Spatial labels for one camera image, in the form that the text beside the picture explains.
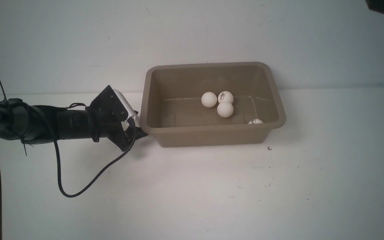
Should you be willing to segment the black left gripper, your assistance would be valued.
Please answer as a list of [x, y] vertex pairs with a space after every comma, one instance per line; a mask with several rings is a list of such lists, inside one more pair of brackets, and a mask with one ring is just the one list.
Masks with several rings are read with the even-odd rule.
[[132, 147], [136, 140], [148, 136], [146, 132], [135, 125], [132, 118], [127, 119], [127, 129], [118, 121], [113, 113], [105, 113], [102, 109], [87, 107], [87, 120], [91, 138], [99, 142], [100, 138], [108, 138], [122, 152]]

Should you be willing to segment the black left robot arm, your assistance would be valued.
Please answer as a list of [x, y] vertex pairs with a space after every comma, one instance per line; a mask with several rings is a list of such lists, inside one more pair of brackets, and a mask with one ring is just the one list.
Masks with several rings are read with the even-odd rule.
[[0, 102], [0, 138], [21, 140], [29, 145], [56, 140], [108, 138], [125, 151], [133, 139], [147, 136], [140, 127], [130, 126], [126, 108], [117, 100], [95, 99], [84, 110], [69, 107], [28, 105], [18, 98]]

